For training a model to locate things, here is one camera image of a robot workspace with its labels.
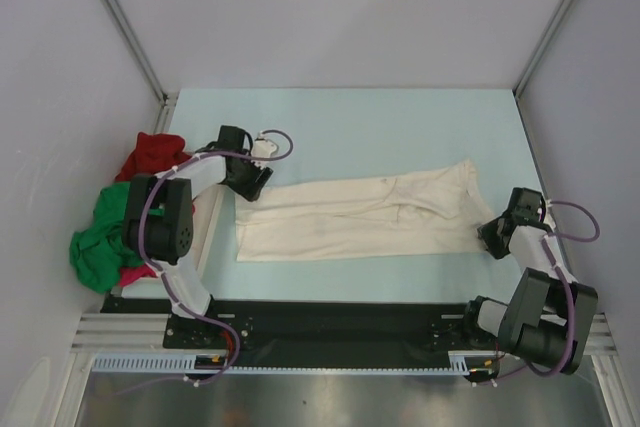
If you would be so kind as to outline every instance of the metal floor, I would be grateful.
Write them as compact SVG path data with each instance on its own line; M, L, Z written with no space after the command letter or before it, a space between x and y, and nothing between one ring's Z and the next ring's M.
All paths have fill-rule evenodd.
M464 379L346 375L225 375L199 389L92 374L76 427L589 427L609 424L591 362L579 375L526 372L476 387Z

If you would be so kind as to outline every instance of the cream fabric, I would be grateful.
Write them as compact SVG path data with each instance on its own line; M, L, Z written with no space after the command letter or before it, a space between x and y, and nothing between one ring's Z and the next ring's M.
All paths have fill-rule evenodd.
M428 172L311 182L236 196L238 261L480 252L493 212L471 161Z

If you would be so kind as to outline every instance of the white wall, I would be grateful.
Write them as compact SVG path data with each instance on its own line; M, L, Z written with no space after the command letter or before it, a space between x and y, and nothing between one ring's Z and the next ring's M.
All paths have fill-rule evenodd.
M100 299L75 279L71 234L157 106L99 0L0 0L0 12L1 418L41 356L60 380Z
M559 0L120 0L184 87L511 88Z
M640 0L579 0L524 97L552 197L593 209L601 239L570 245L640 393ZM562 212L567 230L588 221Z

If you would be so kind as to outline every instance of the red cloth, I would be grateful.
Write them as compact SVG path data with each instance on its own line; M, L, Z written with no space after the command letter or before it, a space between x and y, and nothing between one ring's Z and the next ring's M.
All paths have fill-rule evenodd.
M116 176L116 182L131 180L135 174L156 174L191 158L183 152L184 139L179 135L138 134L136 148Z
M156 273L147 264L140 265L139 267L121 267L120 268L120 287L126 287L133 284L136 280L142 277L155 277Z

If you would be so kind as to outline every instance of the green fabric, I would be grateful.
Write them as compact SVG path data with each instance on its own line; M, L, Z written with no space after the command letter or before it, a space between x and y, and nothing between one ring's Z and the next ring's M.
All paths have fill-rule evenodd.
M102 189L93 209L93 225L71 239L69 256L78 280L96 292L108 292L120 281L120 267L143 264L121 238L129 185L118 182Z

